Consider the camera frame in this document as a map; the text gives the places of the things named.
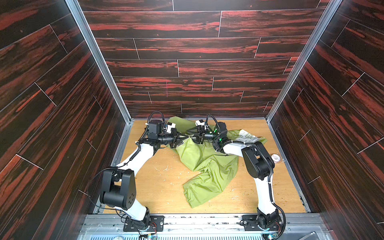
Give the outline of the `green jacket with cartoon print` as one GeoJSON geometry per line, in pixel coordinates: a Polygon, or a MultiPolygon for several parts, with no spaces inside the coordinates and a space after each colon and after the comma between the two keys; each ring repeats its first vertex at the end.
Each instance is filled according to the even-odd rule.
{"type": "Polygon", "coordinates": [[[213,144],[196,144],[191,138],[175,148],[180,161],[199,175],[183,185],[191,208],[196,208],[221,194],[238,172],[239,157],[216,152],[213,144]]]}

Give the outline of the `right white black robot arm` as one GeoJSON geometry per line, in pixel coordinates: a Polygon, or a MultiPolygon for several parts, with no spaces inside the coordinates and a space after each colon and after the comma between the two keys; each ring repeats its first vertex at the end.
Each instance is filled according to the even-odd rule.
{"type": "Polygon", "coordinates": [[[242,224],[256,224],[263,231],[275,231],[273,238],[282,235],[286,228],[286,216],[274,200],[272,181],[275,162],[264,145],[259,141],[230,140],[223,122],[217,123],[214,129],[208,125],[199,125],[187,130],[187,133],[198,144],[209,141],[215,151],[244,159],[248,173],[255,180],[258,208],[256,219],[242,220],[242,224]]]}

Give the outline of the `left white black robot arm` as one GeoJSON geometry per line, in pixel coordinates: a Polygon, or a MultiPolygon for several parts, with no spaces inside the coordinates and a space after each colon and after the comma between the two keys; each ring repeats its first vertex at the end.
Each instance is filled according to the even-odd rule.
{"type": "Polygon", "coordinates": [[[150,228],[150,210],[136,199],[136,174],[147,160],[152,158],[162,145],[176,148],[187,135],[179,132],[165,134],[143,134],[137,149],[116,167],[103,172],[100,202],[124,212],[129,225],[139,231],[150,228]]]}

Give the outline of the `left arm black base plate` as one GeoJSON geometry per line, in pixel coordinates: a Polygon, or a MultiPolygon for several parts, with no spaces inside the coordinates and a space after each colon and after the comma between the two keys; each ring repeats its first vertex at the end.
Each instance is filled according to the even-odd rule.
{"type": "Polygon", "coordinates": [[[127,217],[123,232],[162,232],[164,229],[164,221],[165,217],[160,215],[146,216],[142,221],[127,217]]]}

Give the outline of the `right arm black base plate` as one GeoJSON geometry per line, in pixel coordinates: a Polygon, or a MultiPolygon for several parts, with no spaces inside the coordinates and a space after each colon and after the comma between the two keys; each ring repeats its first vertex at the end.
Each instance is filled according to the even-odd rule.
{"type": "Polygon", "coordinates": [[[280,232],[285,227],[285,224],[280,216],[271,215],[243,215],[240,225],[245,231],[272,231],[280,232]]]}

